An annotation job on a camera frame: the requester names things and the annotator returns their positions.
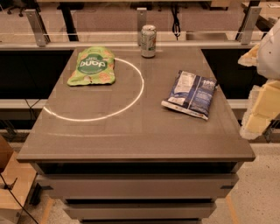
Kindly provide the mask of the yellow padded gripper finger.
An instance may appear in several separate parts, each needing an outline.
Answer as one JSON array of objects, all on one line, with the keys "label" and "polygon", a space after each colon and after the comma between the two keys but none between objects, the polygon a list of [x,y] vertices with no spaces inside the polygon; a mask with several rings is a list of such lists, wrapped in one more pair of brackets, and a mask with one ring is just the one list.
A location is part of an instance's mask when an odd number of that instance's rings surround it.
[{"label": "yellow padded gripper finger", "polygon": [[253,86],[241,120],[240,135],[248,140],[258,138],[279,115],[280,81],[268,80],[261,87]]},{"label": "yellow padded gripper finger", "polygon": [[256,67],[257,66],[257,52],[259,50],[259,44],[252,47],[248,52],[243,54],[239,59],[238,63],[245,67]]}]

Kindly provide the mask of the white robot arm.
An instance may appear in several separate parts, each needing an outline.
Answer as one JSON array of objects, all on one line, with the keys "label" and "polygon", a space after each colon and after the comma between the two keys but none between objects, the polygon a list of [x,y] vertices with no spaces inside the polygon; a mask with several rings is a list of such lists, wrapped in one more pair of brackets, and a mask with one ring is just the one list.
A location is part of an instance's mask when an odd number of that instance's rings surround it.
[{"label": "white robot arm", "polygon": [[280,19],[259,44],[238,59],[238,63],[245,67],[256,66],[257,73],[267,79],[260,87],[252,87],[247,111],[241,120],[240,135],[253,140],[280,114]]}]

